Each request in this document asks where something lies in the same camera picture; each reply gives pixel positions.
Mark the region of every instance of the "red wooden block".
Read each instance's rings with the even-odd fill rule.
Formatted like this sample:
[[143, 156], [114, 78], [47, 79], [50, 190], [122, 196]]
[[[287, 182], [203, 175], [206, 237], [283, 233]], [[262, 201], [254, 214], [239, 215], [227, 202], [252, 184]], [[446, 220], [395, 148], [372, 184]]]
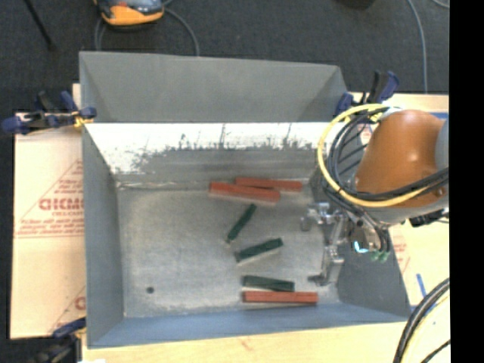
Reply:
[[211, 194], [243, 197], [247, 199], [257, 199], [268, 202], [277, 202], [279, 199], [281, 199], [281, 194], [276, 190], [246, 187], [243, 185], [234, 185], [231, 183], [224, 183], [220, 181], [212, 181], [210, 183], [209, 192]]
[[242, 293], [245, 303], [287, 303], [287, 304], [316, 304], [316, 292], [271, 292], [263, 290], [246, 290]]
[[303, 184], [296, 180], [277, 180], [270, 178], [235, 178], [236, 185], [243, 185], [247, 187], [258, 188], [273, 188], [279, 191], [300, 192], [303, 189]]

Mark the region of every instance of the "black carpet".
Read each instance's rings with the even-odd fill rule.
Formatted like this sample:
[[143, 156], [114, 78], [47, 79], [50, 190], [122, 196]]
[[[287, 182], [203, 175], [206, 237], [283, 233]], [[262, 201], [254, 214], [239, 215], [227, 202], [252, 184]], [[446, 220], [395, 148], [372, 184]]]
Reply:
[[[92, 0], [30, 0], [55, 45], [48, 49], [25, 0], [0, 0], [0, 119], [53, 98], [79, 78], [78, 52], [95, 49]], [[450, 5], [450, 0], [439, 0]], [[200, 55], [334, 64], [346, 86], [367, 91], [391, 70], [399, 92], [448, 94], [450, 9], [432, 0], [173, 0]], [[194, 43], [167, 14], [150, 29], [107, 29], [104, 50], [192, 55]], [[12, 230], [12, 140], [0, 136], [0, 362], [23, 362], [50, 340], [8, 340]]]

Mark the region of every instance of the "clamp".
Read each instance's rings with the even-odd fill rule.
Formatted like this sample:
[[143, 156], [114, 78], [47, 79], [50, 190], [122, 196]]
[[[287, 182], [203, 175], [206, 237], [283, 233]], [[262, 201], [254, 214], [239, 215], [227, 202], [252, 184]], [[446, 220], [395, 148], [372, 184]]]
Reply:
[[374, 80], [371, 86], [370, 93], [363, 93], [359, 102], [354, 100], [354, 97], [349, 92], [344, 92], [338, 100], [334, 116], [347, 111], [351, 106], [358, 106], [363, 104], [382, 104], [387, 99], [391, 98], [399, 87], [400, 81], [398, 77], [391, 71], [381, 73], [375, 71]]
[[92, 122], [98, 115], [94, 107], [79, 109], [68, 91], [61, 92], [60, 101], [62, 107], [56, 107], [44, 91], [39, 92], [34, 101], [34, 111], [4, 119], [3, 131], [9, 134], [27, 135], [61, 126], [80, 127], [84, 123]]

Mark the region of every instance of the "orange device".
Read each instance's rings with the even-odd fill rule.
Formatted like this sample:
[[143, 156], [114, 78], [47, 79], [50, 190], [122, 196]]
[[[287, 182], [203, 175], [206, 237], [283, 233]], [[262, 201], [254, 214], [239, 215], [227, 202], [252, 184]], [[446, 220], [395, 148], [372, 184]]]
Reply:
[[160, 19], [161, 0], [93, 0], [101, 16], [111, 26], [139, 26]]

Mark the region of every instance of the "bin floor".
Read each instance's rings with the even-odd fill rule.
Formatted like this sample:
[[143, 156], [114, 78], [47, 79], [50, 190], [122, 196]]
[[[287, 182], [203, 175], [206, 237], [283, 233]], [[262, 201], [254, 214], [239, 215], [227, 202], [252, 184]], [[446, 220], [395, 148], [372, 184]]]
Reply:
[[[323, 248], [320, 227], [299, 228], [312, 201], [308, 186], [281, 193], [273, 205], [256, 203], [251, 220], [230, 244], [227, 234], [250, 201], [208, 190], [119, 188], [117, 196], [126, 317], [273, 306], [242, 303], [244, 275], [290, 280], [296, 290], [317, 291], [320, 302], [338, 300], [334, 287], [308, 281], [320, 272]], [[234, 252], [274, 238], [284, 245], [237, 263]]]

